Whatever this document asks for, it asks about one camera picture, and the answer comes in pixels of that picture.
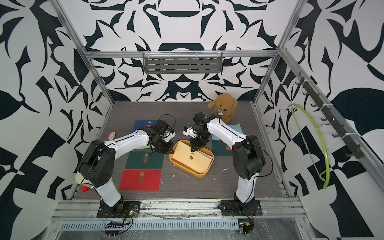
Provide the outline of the pink envelope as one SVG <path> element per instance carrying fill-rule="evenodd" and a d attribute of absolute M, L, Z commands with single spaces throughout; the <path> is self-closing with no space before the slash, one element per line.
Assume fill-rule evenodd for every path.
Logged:
<path fill-rule="evenodd" d="M 197 151 L 198 153 L 200 153 L 200 154 L 202 154 L 202 155 L 204 155 L 205 157 L 207 157 L 207 158 L 209 158 L 209 159 L 213 159 L 214 157 L 212 157 L 211 155 L 208 155 L 208 154 L 206 154 L 206 153 L 204 153 L 204 152 L 202 152 L 202 151 Z"/>

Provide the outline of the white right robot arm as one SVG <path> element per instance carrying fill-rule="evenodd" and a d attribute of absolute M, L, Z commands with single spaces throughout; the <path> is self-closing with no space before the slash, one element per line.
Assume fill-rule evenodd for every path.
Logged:
<path fill-rule="evenodd" d="M 266 164 L 258 138 L 235 131 L 214 114 L 206 116 L 200 112 L 195 114 L 193 121 L 195 123 L 184 126 L 183 131 L 191 137 L 191 151 L 205 147 L 212 135 L 223 141 L 232 150 L 233 166 L 239 175 L 234 201 L 240 207 L 250 205 L 255 200 L 256 180 Z"/>

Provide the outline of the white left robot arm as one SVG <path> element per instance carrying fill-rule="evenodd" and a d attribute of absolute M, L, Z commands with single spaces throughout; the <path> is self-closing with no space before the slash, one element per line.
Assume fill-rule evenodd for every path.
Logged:
<path fill-rule="evenodd" d="M 169 154 L 175 136 L 174 129 L 159 119 L 153 126 L 141 127 L 118 139 L 94 140 L 78 164 L 75 180 L 79 185 L 94 188 L 109 208 L 121 206 L 122 195 L 112 180 L 115 161 L 143 146 L 150 146 L 152 153 Z"/>

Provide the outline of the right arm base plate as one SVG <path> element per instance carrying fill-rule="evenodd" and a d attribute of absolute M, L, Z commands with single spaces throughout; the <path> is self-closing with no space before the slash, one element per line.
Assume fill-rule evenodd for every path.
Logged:
<path fill-rule="evenodd" d="M 260 201 L 255 198 L 245 204 L 242 204 L 239 200 L 221 200 L 218 208 L 222 216 L 258 217 L 263 215 Z"/>

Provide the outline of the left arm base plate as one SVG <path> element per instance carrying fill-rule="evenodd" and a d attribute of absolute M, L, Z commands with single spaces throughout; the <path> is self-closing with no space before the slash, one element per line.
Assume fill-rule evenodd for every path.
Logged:
<path fill-rule="evenodd" d="M 118 203 L 109 207 L 103 200 L 100 200 L 100 206 L 97 213 L 98 219 L 107 219 L 107 218 L 122 218 L 126 215 L 132 215 L 134 213 L 140 212 L 140 201 L 123 201 L 120 200 Z"/>

